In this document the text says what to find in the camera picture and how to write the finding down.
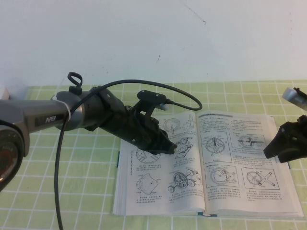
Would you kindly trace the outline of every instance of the technical illustration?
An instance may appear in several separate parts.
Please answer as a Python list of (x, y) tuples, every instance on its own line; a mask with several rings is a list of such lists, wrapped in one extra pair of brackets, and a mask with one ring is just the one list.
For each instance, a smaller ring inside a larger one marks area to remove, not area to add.
[(255, 141), (250, 136), (240, 136), (238, 142), (245, 148), (252, 148), (255, 143), (263, 144), (263, 141)]
[(177, 118), (170, 118), (164, 121), (163, 126), (166, 132), (171, 132), (174, 134), (174, 131), (180, 129), (180, 121)]
[(253, 185), (262, 185), (263, 183), (267, 182), (270, 185), (275, 186), (275, 184), (269, 180), (269, 177), (271, 175), (271, 172), (269, 172), (266, 176), (261, 175), (260, 172), (248, 172), (246, 177), (248, 179), (248, 182)]
[(189, 115), (189, 120), (183, 124), (183, 129), (184, 130), (191, 130), (192, 128), (194, 128), (194, 121), (193, 121), (193, 116), (190, 114)]
[(153, 179), (148, 173), (137, 181), (136, 187), (140, 191), (149, 195), (158, 186), (158, 184), (159, 184), (158, 181)]
[(210, 132), (209, 136), (201, 134), (203, 164), (210, 162), (232, 163), (227, 132)]
[(226, 183), (237, 183), (235, 179), (235, 172), (229, 173), (225, 168), (214, 168), (211, 171), (211, 180), (219, 185), (224, 185)]
[(176, 158), (184, 158), (193, 145), (189, 142), (190, 137), (182, 138), (180, 141), (176, 142), (177, 148), (175, 151)]
[(261, 134), (233, 134), (230, 135), (233, 148), (264, 150), (266, 142)]
[(173, 193), (176, 187), (180, 189), (184, 189), (188, 185), (194, 187), (196, 185), (196, 182), (200, 182), (200, 184), (202, 184), (201, 176), (199, 175), (197, 170), (189, 167), (186, 167), (186, 169), (186, 174), (182, 172), (177, 172), (174, 174), (173, 185), (170, 185), (168, 187), (169, 192)]
[(222, 155), (225, 144), (217, 137), (210, 138), (206, 143), (206, 149), (213, 155)]
[(136, 150), (136, 158), (145, 164), (149, 163), (155, 163), (157, 160), (159, 160), (161, 154), (153, 155), (147, 151), (143, 151), (140, 149)]
[(245, 188), (279, 190), (274, 169), (241, 168)]

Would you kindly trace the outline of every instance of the table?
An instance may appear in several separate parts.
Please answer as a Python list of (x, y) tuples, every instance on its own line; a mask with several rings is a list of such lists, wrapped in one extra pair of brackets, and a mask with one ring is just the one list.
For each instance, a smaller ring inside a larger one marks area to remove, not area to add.
[[(192, 93), (203, 103), (203, 110), (268, 114), (277, 127), (296, 121), (305, 113), (284, 100), (286, 87), (307, 92), (307, 80), (172, 83)], [(83, 86), (89, 90), (90, 85)], [(29, 87), (27, 99), (50, 99), (56, 86)], [(134, 105), (140, 90), (154, 86), (125, 84), (110, 90), (124, 104)], [(170, 91), (168, 98), (196, 106), (189, 98)], [(155, 115), (179, 113), (184, 109), (155, 110)], [(59, 130), (46, 129), (31, 134), (29, 155), (12, 182), (0, 193), (0, 229), (58, 229), (53, 194), (55, 151)], [(198, 216), (112, 215), (120, 140), (97, 129), (66, 133), (59, 170), (60, 206), (66, 230), (302, 230), (306, 219), (204, 218)], [(290, 162), (291, 173), (305, 215), (307, 214), (307, 159)]]

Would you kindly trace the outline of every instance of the open book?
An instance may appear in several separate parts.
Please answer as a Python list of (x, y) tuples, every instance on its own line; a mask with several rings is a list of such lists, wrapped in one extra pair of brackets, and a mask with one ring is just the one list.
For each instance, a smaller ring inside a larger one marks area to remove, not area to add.
[(189, 111), (156, 119), (176, 152), (152, 155), (122, 141), (114, 214), (304, 216), (288, 164), (263, 153), (277, 133), (272, 117)]

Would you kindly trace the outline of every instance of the brand logo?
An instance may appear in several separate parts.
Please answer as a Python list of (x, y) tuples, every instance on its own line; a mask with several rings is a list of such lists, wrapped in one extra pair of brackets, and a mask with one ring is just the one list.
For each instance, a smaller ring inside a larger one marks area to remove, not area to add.
[(57, 118), (57, 116), (47, 117), (45, 123), (49, 123), (49, 122), (52, 122), (52, 121), (56, 121), (56, 118)]

